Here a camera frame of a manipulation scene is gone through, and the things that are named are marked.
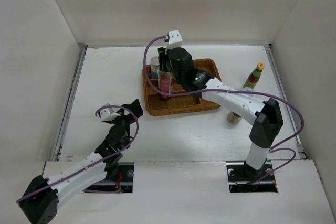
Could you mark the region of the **silver-lid jar with blue label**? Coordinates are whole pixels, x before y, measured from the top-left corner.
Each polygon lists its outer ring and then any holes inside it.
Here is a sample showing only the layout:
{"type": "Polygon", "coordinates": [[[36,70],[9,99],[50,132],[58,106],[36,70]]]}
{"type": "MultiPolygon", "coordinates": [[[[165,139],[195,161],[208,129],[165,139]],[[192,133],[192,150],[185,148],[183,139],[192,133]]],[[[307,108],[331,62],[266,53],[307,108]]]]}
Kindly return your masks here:
{"type": "Polygon", "coordinates": [[[151,78],[157,79],[158,78],[158,70],[159,70],[159,57],[154,56],[150,60],[150,71],[151,71],[151,78]]]}

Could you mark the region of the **black-cap small pepper bottle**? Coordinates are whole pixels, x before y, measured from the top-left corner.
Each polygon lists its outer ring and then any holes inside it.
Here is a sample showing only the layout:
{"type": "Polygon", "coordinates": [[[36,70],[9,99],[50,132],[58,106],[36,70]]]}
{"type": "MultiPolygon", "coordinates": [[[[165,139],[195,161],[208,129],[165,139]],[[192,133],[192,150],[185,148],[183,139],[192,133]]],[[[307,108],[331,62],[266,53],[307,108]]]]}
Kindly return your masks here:
{"type": "Polygon", "coordinates": [[[242,119],[241,116],[232,111],[230,111],[229,114],[227,115],[227,120],[232,125],[237,125],[241,121],[241,119],[242,119]]]}

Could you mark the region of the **tall dark vinegar bottle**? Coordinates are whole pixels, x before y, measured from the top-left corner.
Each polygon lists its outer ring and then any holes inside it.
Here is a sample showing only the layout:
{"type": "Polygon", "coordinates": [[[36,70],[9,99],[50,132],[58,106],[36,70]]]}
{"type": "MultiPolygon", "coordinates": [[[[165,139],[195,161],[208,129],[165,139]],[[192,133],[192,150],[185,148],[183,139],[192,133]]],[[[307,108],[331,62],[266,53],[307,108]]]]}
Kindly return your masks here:
{"type": "Polygon", "coordinates": [[[158,70],[158,87],[163,93],[172,93],[172,75],[170,72],[158,70]]]}

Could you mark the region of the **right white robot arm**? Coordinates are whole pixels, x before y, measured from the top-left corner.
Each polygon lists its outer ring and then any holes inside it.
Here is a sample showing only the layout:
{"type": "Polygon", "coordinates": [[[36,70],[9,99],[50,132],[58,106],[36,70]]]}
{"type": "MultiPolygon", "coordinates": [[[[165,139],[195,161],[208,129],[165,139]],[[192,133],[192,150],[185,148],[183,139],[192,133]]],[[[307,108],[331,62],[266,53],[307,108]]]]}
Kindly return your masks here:
{"type": "Polygon", "coordinates": [[[251,126],[251,146],[245,160],[244,175],[257,179],[263,171],[267,155],[283,126],[279,103],[269,98],[262,101],[248,92],[238,92],[207,71],[194,66],[192,56],[182,47],[158,49],[159,69],[168,71],[186,94],[217,103],[246,120],[251,126]]]}

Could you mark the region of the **brown wicker divided basket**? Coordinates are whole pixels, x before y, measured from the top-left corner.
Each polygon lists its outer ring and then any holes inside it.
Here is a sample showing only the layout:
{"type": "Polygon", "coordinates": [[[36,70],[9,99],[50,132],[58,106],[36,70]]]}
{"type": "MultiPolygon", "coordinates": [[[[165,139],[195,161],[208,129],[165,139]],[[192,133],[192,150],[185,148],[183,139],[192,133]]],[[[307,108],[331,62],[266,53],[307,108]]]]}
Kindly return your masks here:
{"type": "MultiPolygon", "coordinates": [[[[218,72],[217,66],[212,59],[196,59],[193,60],[196,68],[209,72],[217,79],[221,80],[220,74],[218,72]]],[[[146,65],[146,71],[150,78],[152,84],[158,88],[157,78],[151,77],[150,65],[146,65]]],[[[145,108],[151,116],[164,116],[173,115],[181,113],[192,113],[192,112],[202,112],[215,110],[220,108],[220,105],[211,101],[204,100],[197,97],[196,95],[184,95],[178,97],[170,97],[168,100],[162,100],[159,94],[154,91],[143,75],[143,94],[144,94],[144,104],[145,108]]],[[[178,85],[175,80],[172,81],[172,91],[176,93],[184,93],[180,85],[178,85]]]]}

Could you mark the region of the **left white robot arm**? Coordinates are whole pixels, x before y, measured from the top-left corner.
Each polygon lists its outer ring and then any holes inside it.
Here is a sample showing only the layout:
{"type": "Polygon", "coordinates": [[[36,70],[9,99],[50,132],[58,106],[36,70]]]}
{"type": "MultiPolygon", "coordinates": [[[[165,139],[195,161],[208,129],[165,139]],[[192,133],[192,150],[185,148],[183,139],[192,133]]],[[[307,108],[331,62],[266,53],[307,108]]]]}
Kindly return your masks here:
{"type": "Polygon", "coordinates": [[[143,109],[138,99],[121,106],[106,104],[95,115],[111,124],[102,143],[87,157],[67,170],[44,178],[35,177],[17,200],[30,223],[50,223],[57,211],[72,197],[102,180],[113,181],[118,175],[118,161],[135,137],[131,124],[138,125],[143,109]]]}

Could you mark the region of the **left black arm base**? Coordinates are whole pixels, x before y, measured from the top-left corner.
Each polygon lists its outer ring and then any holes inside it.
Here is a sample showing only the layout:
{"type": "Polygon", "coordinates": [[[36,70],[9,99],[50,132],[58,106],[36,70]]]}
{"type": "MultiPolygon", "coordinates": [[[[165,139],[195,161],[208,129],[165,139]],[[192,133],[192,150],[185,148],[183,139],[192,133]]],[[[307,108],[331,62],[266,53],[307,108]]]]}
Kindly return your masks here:
{"type": "Polygon", "coordinates": [[[119,163],[113,172],[108,172],[104,180],[86,188],[84,193],[132,193],[134,179],[134,163],[119,163]]]}

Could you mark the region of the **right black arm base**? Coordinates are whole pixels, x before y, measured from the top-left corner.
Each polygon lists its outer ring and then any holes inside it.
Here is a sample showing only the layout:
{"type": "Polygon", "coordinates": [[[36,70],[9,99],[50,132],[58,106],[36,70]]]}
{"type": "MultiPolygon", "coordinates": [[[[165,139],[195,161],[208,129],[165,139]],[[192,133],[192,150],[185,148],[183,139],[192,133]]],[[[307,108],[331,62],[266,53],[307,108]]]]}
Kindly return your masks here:
{"type": "Polygon", "coordinates": [[[270,161],[266,161],[260,170],[254,170],[244,162],[227,162],[226,170],[231,193],[278,192],[270,161]]]}

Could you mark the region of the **green red sauce bottle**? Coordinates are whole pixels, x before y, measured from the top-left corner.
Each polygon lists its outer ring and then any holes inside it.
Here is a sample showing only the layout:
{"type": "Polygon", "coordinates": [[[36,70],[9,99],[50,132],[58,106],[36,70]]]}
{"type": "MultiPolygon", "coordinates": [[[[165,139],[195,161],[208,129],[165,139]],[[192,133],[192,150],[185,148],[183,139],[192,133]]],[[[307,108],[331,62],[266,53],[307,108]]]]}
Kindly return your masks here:
{"type": "Polygon", "coordinates": [[[243,87],[244,88],[251,88],[254,89],[256,84],[258,83],[261,73],[265,68],[264,63],[258,63],[256,68],[251,72],[251,74],[248,76],[247,80],[245,81],[243,87]]]}

